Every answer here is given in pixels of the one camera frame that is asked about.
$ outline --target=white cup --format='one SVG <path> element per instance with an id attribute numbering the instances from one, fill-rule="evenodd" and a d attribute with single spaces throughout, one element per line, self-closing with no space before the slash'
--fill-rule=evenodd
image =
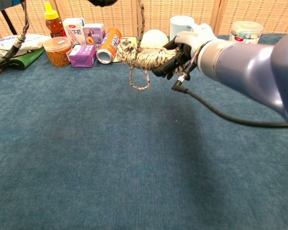
<path id="1" fill-rule="evenodd" d="M 169 39 L 172 40 L 177 33 L 181 31 L 196 31 L 198 25 L 195 20 L 189 16 L 171 17 L 169 26 Z"/>

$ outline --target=teal carpet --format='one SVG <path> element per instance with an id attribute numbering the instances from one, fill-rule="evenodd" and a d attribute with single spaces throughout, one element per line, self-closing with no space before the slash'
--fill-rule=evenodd
<path id="1" fill-rule="evenodd" d="M 128 76 L 45 53 L 0 74 L 0 230 L 288 230 L 288 129 L 239 126 L 175 79 L 137 91 Z M 283 121 L 197 70 L 186 85 L 230 115 Z"/>

